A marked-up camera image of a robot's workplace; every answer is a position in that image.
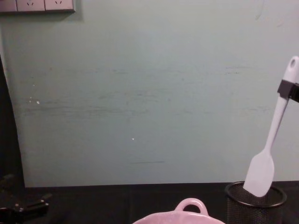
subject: light green wall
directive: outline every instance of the light green wall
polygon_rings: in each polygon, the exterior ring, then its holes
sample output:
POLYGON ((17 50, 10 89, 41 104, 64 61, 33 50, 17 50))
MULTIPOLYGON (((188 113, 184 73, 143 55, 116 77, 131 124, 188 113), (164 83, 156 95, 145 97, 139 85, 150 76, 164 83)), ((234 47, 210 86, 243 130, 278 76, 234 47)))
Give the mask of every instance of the light green wall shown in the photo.
MULTIPOLYGON (((299 2, 78 4, 0 19, 26 185, 243 180, 299 54, 299 2)), ((290 103, 273 148, 276 180, 299 179, 298 113, 290 103)))

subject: pink ceramic dish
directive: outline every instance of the pink ceramic dish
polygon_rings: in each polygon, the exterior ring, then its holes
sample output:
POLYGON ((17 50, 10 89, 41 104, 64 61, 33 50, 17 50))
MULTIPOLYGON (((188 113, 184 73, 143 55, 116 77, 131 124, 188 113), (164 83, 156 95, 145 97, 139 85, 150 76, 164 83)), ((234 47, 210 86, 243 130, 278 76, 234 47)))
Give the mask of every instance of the pink ceramic dish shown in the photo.
POLYGON ((224 224, 209 217, 205 205, 196 198, 183 200, 174 211, 151 214, 133 224, 224 224), (195 205, 200 213, 184 211, 187 205, 195 205))

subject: white spatula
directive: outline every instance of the white spatula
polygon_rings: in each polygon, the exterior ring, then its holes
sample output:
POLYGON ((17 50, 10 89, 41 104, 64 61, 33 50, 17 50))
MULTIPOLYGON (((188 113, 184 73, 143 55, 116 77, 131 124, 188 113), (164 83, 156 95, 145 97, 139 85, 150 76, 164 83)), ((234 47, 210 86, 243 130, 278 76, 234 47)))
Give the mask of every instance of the white spatula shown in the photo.
MULTIPOLYGON (((295 83, 298 74, 299 57, 294 56, 285 70, 283 79, 295 83)), ((287 104, 288 98, 278 97, 265 148, 252 158, 247 172, 243 188, 257 197, 266 195, 273 181, 274 163, 271 156, 271 148, 287 104)))

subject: mesh utensil holder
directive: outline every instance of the mesh utensil holder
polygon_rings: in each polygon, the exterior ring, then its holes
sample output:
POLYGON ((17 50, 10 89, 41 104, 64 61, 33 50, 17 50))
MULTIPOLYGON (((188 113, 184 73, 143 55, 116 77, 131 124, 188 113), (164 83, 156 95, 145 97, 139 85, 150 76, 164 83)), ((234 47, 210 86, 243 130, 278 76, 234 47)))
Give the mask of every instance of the mesh utensil holder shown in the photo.
POLYGON ((255 197, 243 188, 244 182, 228 185, 227 224, 282 224, 286 194, 271 187, 263 197, 255 197))

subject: wall outlet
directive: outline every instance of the wall outlet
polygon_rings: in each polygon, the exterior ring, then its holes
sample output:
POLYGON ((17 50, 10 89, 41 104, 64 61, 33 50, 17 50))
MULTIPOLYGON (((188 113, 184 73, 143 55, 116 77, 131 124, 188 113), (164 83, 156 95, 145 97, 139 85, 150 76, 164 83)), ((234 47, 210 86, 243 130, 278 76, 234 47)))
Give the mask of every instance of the wall outlet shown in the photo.
POLYGON ((15 0, 0 0, 0 12, 16 12, 17 4, 15 0))
POLYGON ((46 11, 75 11, 74 0, 45 0, 46 11))
POLYGON ((17 0, 19 12, 45 11, 44 0, 17 0))

